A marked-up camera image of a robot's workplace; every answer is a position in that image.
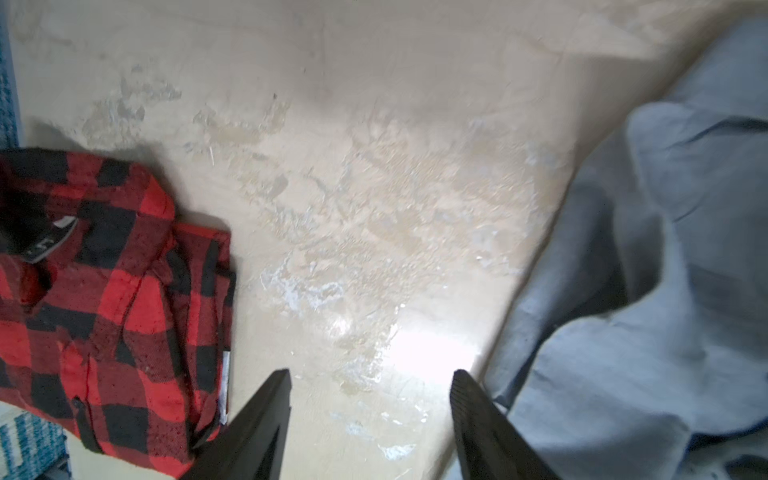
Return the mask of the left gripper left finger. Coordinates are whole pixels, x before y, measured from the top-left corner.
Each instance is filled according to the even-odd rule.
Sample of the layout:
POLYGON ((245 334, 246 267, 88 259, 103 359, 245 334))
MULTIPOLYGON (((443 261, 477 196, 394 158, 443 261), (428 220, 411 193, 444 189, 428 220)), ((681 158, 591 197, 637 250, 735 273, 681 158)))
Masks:
POLYGON ((278 480, 291 413, 290 371, 274 371, 182 480, 278 480))

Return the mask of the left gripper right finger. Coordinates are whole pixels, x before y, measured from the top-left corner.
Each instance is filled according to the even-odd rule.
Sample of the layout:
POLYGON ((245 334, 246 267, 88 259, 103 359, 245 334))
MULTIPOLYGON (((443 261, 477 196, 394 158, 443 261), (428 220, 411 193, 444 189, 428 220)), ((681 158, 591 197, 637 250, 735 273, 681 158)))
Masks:
POLYGON ((464 479, 559 479, 465 370, 453 374, 450 406, 464 479))

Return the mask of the grey long sleeve shirt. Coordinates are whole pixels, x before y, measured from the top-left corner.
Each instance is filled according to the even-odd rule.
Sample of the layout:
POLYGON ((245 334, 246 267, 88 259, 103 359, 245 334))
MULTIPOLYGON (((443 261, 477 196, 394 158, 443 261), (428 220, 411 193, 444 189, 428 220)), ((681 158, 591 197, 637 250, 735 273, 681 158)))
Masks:
POLYGON ((767 475, 767 20, 581 163, 481 388, 559 479, 767 475))

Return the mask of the red black plaid folded shirt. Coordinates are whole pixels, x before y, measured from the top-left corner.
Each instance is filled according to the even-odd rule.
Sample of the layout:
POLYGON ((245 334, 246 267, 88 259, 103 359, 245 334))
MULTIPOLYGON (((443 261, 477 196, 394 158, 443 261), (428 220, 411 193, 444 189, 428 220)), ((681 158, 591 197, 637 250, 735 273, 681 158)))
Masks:
POLYGON ((1 399, 88 450, 179 477, 221 431, 227 232, 181 223, 143 165, 1 154, 1 399))

